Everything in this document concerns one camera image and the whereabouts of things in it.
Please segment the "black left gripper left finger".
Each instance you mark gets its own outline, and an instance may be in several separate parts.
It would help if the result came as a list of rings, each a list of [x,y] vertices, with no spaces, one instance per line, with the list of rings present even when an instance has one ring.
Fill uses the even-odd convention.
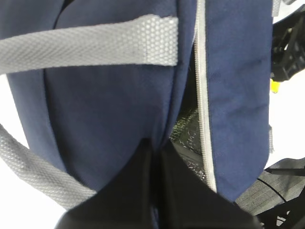
[[[152,229],[152,146],[143,139],[119,174],[102,190],[63,215],[58,229]]]

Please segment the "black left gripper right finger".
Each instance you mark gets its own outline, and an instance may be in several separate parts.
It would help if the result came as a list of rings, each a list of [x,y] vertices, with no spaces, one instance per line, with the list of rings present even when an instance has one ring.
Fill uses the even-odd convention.
[[[162,229],[258,229],[259,220],[212,191],[173,144],[160,151],[159,225]]]

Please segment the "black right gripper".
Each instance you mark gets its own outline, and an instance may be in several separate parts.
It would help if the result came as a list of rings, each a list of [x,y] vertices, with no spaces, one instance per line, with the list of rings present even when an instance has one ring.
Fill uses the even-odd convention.
[[[305,69],[305,10],[297,9],[273,25],[271,79],[290,80]]]

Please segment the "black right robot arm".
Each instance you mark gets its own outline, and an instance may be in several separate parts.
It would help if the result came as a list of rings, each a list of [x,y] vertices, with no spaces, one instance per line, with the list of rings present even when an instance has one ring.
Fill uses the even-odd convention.
[[[273,25],[267,164],[238,199],[264,229],[305,226],[305,8]]]

